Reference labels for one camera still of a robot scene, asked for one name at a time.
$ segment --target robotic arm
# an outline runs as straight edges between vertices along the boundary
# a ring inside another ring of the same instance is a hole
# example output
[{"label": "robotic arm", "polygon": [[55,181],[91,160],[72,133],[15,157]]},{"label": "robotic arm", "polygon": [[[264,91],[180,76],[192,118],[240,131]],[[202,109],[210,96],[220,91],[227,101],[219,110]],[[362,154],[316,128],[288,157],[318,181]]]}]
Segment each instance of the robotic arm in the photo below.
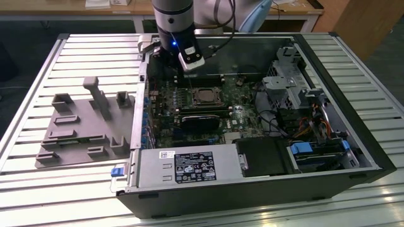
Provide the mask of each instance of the robotic arm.
[{"label": "robotic arm", "polygon": [[202,28],[218,28],[235,22],[235,29],[254,33],[271,8],[271,0],[152,0],[152,4],[162,48],[179,57],[184,71],[206,61],[195,37],[196,23]]}]

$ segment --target gray plastic base plate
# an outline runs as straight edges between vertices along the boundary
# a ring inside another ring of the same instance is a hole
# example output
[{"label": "gray plastic base plate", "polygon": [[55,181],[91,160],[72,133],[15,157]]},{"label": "gray plastic base plate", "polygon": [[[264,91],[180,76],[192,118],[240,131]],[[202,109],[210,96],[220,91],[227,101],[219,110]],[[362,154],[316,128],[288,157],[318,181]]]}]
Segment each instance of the gray plastic base plate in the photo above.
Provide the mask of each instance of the gray plastic base plate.
[{"label": "gray plastic base plate", "polygon": [[130,157],[135,97],[130,96],[132,105],[126,108],[119,108],[115,97],[107,99],[112,116],[108,121],[99,109],[92,108],[92,99],[75,100],[67,103],[71,111],[54,112],[36,168]]}]

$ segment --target white sticker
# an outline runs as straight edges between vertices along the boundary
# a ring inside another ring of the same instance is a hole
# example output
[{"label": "white sticker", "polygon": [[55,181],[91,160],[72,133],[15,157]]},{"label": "white sticker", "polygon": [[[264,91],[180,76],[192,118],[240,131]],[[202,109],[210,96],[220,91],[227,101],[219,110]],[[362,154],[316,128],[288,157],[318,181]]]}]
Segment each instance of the white sticker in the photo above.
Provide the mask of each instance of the white sticker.
[{"label": "white sticker", "polygon": [[216,174],[215,173],[206,173],[204,175],[206,176],[215,176]]},{"label": "white sticker", "polygon": [[170,151],[160,151],[160,158],[174,158],[176,152],[174,150]]},{"label": "white sticker", "polygon": [[118,13],[118,14],[130,14],[131,11],[112,11],[112,13]]},{"label": "white sticker", "polygon": [[308,14],[322,14],[323,12],[310,11]]}]

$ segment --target warning label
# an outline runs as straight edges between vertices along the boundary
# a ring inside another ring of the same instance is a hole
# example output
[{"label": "warning label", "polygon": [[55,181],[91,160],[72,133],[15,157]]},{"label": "warning label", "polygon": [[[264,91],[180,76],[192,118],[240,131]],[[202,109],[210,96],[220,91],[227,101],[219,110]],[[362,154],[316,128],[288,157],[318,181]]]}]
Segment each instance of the warning label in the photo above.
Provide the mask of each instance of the warning label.
[{"label": "warning label", "polygon": [[176,154],[175,167],[178,183],[216,180],[212,152]]}]

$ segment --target metal slatted table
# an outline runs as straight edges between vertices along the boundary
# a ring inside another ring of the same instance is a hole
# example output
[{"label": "metal slatted table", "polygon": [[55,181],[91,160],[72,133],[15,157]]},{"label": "metal slatted table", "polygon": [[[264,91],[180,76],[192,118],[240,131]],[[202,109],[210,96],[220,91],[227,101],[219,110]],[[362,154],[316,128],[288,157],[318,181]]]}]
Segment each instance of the metal slatted table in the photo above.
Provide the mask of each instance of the metal slatted table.
[{"label": "metal slatted table", "polygon": [[60,37],[0,142],[0,226],[372,226],[404,220],[404,110],[339,37],[304,34],[320,61],[380,142],[395,173],[330,200],[138,219],[110,190],[110,171],[126,160],[35,168],[55,93],[90,98],[84,76],[99,76],[107,96],[136,95],[138,34]]}]

